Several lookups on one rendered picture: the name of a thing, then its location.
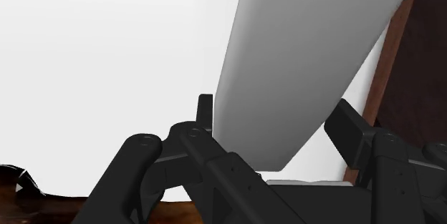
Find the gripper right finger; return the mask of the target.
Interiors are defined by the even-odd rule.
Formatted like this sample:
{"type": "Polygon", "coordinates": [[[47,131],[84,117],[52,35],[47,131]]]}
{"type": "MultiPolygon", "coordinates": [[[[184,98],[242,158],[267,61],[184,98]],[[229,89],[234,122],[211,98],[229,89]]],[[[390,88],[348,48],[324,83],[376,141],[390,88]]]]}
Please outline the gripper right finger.
{"type": "Polygon", "coordinates": [[[345,99],[324,129],[347,166],[358,171],[357,185],[372,185],[371,224],[447,224],[447,198],[422,196],[399,136],[369,125],[345,99]]]}

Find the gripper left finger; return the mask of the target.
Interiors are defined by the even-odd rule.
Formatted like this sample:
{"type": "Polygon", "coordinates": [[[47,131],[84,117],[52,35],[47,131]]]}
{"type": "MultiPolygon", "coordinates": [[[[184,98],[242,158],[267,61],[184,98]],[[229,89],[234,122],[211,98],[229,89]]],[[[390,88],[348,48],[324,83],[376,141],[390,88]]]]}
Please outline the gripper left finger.
{"type": "Polygon", "coordinates": [[[168,188],[182,185],[204,224],[304,224],[235,152],[212,138],[213,97],[201,94],[196,119],[166,140],[124,141],[72,224],[147,224],[168,188]]]}

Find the dark brown wooden furniture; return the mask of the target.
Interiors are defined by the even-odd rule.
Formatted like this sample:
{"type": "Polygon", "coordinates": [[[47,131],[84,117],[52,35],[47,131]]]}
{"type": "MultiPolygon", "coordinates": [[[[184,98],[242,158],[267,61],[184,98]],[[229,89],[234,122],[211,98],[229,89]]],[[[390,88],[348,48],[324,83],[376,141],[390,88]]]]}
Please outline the dark brown wooden furniture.
{"type": "Polygon", "coordinates": [[[363,117],[422,147],[447,141],[447,0],[402,0],[367,87],[363,117]]]}

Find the light grey elongated slab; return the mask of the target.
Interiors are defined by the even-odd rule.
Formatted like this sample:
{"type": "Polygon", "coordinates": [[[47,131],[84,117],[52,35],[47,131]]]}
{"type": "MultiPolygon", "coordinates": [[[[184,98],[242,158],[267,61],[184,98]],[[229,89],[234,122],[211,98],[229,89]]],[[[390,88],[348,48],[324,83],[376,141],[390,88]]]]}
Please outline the light grey elongated slab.
{"type": "Polygon", "coordinates": [[[239,0],[213,136],[282,170],[327,119],[402,0],[239,0]]]}

